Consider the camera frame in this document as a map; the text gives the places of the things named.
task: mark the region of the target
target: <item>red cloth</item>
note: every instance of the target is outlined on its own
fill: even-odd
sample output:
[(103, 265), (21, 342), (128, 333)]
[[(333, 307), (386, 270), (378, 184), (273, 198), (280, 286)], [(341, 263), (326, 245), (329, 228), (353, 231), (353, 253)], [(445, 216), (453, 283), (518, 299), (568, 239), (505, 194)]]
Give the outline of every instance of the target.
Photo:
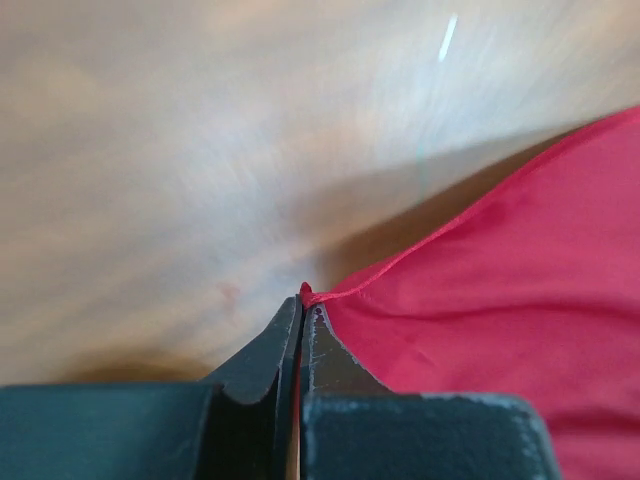
[(347, 278), (333, 329), (396, 392), (504, 392), (567, 480), (640, 479), (640, 108), (582, 129)]

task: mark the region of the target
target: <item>red fabric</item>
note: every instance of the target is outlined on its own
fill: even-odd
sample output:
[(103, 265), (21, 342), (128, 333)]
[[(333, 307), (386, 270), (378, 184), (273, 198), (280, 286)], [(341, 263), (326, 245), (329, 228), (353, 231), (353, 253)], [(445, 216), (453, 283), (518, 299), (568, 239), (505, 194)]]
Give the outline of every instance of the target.
[(640, 479), (640, 108), (529, 162), (324, 302), (397, 392), (515, 393), (567, 480)]

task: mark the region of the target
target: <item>wooden surface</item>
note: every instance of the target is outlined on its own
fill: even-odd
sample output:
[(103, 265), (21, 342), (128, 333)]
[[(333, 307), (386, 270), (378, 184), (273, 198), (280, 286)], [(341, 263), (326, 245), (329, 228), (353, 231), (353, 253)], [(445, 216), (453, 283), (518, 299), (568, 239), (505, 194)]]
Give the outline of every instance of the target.
[(536, 149), (438, 192), (640, 103), (639, 19), (638, 0), (3, 1), (0, 382), (206, 373), (301, 281), (409, 245)]

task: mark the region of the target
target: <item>wooden table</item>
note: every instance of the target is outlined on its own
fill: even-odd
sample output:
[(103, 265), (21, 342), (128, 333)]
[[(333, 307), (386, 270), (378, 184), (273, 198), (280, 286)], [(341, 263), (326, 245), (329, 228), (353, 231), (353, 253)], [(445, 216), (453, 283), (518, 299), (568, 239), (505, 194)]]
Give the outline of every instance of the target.
[(203, 375), (301, 281), (640, 103), (639, 19), (637, 0), (5, 0), (0, 380)]

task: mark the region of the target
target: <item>table surface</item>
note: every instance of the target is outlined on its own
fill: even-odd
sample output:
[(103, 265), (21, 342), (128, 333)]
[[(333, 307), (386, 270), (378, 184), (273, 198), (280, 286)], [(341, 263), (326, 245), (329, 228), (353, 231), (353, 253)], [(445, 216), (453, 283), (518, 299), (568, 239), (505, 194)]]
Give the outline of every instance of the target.
[(640, 103), (639, 14), (5, 0), (0, 381), (203, 375), (302, 281), (335, 285)]

